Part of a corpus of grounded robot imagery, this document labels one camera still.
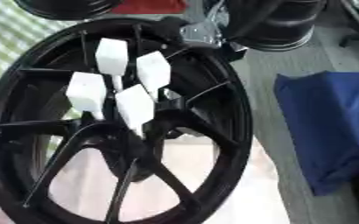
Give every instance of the metal bracket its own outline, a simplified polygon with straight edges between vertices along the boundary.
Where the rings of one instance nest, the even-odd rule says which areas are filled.
[[[180,29],[184,41],[190,46],[220,48],[225,42],[221,28],[229,25],[229,12],[225,0],[217,3],[207,18],[197,24],[189,24]]]

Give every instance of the wheel spoke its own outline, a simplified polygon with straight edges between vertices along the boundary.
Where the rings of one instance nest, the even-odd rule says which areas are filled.
[[[74,120],[8,122],[0,124],[0,134],[22,136],[26,134],[65,137],[74,124]]]
[[[160,101],[156,105],[155,111],[159,113],[159,112],[169,112],[169,111],[181,111],[186,109],[187,109],[187,98],[180,97],[168,101]]]
[[[59,148],[55,151],[52,157],[47,162],[43,172],[39,175],[38,180],[33,185],[32,189],[28,192],[23,206],[28,207],[32,203],[45,197],[48,193],[50,184],[60,170],[67,164],[67,162],[77,153],[78,139],[76,136],[72,137],[69,141],[64,140]]]
[[[135,45],[136,45],[136,58],[141,56],[141,53],[143,51],[142,46],[142,39],[141,39],[141,32],[142,32],[142,26],[140,24],[134,24],[133,25],[133,31],[135,32]]]
[[[179,50],[176,51],[176,52],[172,52],[172,53],[170,53],[169,55],[166,55],[165,58],[166,58],[167,60],[173,60],[173,59],[175,59],[177,56],[180,56],[180,55],[183,55],[183,54],[187,53],[187,52],[189,51],[189,49],[190,49],[189,47],[183,47],[183,48],[179,49]]]
[[[105,223],[110,224],[112,221],[118,222],[119,213],[121,210],[121,205],[123,204],[123,199],[129,189],[130,183],[133,177],[136,174],[137,160],[133,160],[125,173],[123,173],[122,177],[119,177],[118,184],[116,186],[116,190],[113,195],[113,199],[111,200],[109,211],[106,215]]]
[[[28,192],[27,197],[23,201],[23,205],[28,207],[33,201],[41,199],[46,196],[48,188],[55,176],[67,164],[71,158],[81,150],[82,139],[94,134],[97,128],[102,124],[96,123],[86,126],[75,132],[70,138],[62,141],[54,155],[49,159],[43,172],[38,177],[38,180]]]
[[[169,140],[173,140],[173,139],[177,139],[181,136],[183,136],[185,133],[179,129],[174,129],[174,130],[171,130],[169,133],[167,133],[166,135],[166,139],[169,139]]]
[[[219,96],[227,95],[225,91],[227,91],[227,86],[230,83],[230,81],[225,81],[219,85],[216,85],[214,87],[211,87],[205,91],[202,91],[201,93],[191,97],[189,100],[187,100],[187,107],[192,108],[194,105],[196,105],[198,102],[202,102],[206,99],[212,99]]]
[[[145,132],[145,142],[149,147],[154,147],[157,143],[164,141],[170,130],[174,129],[174,125],[167,121],[155,120],[150,123],[150,129]]]
[[[92,64],[89,59],[88,49],[87,49],[87,40],[86,40],[86,31],[80,31],[80,39],[81,39],[81,49],[83,50],[83,59],[84,59],[84,66],[87,69],[92,70]]]
[[[146,167],[151,169],[155,175],[167,183],[177,193],[182,206],[195,209],[201,205],[189,189],[155,157],[148,159]]]
[[[100,149],[100,151],[109,169],[115,173],[116,167],[121,163],[120,152],[113,151],[112,149]]]
[[[184,115],[184,118],[187,121],[187,123],[184,123],[184,126],[211,138],[221,148],[227,149],[226,152],[236,152],[239,143],[230,139],[228,136],[220,132],[215,126],[205,121],[202,117],[196,115],[193,111],[188,111]]]
[[[68,83],[72,79],[73,71],[52,68],[20,68],[18,70],[26,79],[37,81],[61,81]]]

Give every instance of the green checkered cloth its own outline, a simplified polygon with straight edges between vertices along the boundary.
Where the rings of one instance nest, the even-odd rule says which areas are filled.
[[[29,48],[73,24],[35,17],[17,7],[12,0],[0,0],[0,77]],[[65,118],[79,115],[71,110]],[[50,148],[55,148],[59,140],[53,137]]]

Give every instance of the metal part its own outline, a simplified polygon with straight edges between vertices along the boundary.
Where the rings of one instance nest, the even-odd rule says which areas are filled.
[[[187,44],[211,48],[222,46],[225,40],[221,28],[229,25],[229,13],[224,2],[217,3],[204,21],[181,28],[180,34]]]
[[[119,5],[121,0],[14,0],[21,9],[32,15],[62,21],[97,18]]]
[[[246,51],[249,49],[249,47],[247,46],[244,46],[244,45],[240,45],[236,42],[230,42],[230,46],[231,48],[233,48],[233,50],[236,52],[236,53],[239,53],[239,52],[242,52],[242,51]]]

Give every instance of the wheel rim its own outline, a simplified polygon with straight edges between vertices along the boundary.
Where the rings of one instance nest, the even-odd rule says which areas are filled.
[[[137,139],[116,119],[114,100],[110,100],[114,98],[110,96],[103,111],[109,119],[104,122],[94,121],[88,113],[84,113],[81,119],[37,121],[40,111],[29,112],[30,114],[26,112],[31,111],[33,102],[36,103],[37,109],[43,105],[39,100],[29,98],[37,98],[38,95],[39,99],[52,99],[54,93],[60,92],[67,85],[73,70],[96,72],[92,49],[102,37],[128,40],[132,49],[130,55],[133,55],[134,59],[135,55],[151,52],[163,45],[164,49],[160,49],[173,66],[173,80],[169,88],[181,93],[182,97],[157,104],[156,118],[150,124],[152,131],[147,132],[147,140],[144,142]],[[131,61],[125,86],[131,86],[135,82],[132,79],[133,69]],[[189,80],[182,76],[197,72],[200,73],[197,79],[200,78],[199,83],[202,84],[188,91],[189,87],[184,83],[189,84]],[[80,217],[61,208],[47,197],[46,188],[53,176],[76,151],[91,146],[102,150],[111,143],[107,140],[110,136],[115,136],[118,144],[127,149],[127,155],[122,157],[126,160],[128,171],[119,177],[122,187],[117,186],[114,198],[114,201],[119,203],[117,206],[112,204],[106,223],[122,223],[117,217],[123,189],[126,190],[132,181],[132,173],[137,168],[146,167],[148,171],[159,176],[178,194],[181,203],[154,217],[126,223],[183,224],[201,223],[209,217],[234,189],[246,165],[252,136],[251,115],[241,83],[231,68],[211,52],[204,49],[187,49],[183,45],[165,42],[154,35],[151,22],[107,19],[76,25],[36,45],[16,62],[6,75],[9,79],[0,80],[0,206],[16,223],[105,223]],[[213,108],[214,112],[210,113],[220,114],[221,117],[211,116],[219,118],[214,125],[193,111],[210,110],[210,106],[204,104],[206,101],[206,105],[217,103]],[[219,110],[216,105],[220,105],[222,109]],[[62,112],[57,111],[54,114],[58,117]],[[221,155],[217,158],[214,169],[194,193],[189,192],[161,164],[156,154],[151,153],[151,148],[159,147],[167,133],[176,127],[198,131],[210,137],[221,148]],[[31,161],[25,161],[26,158],[21,159],[20,155],[14,153],[20,150],[19,148],[23,151],[30,148],[26,145],[31,145],[31,139],[28,137],[31,133],[62,136],[66,139],[62,144],[64,147],[56,150],[38,181],[34,181],[28,173],[29,167],[25,165]]]
[[[52,20],[82,20],[98,17],[110,12],[119,5],[119,0],[89,1],[37,1],[14,0],[15,3],[32,15]]]

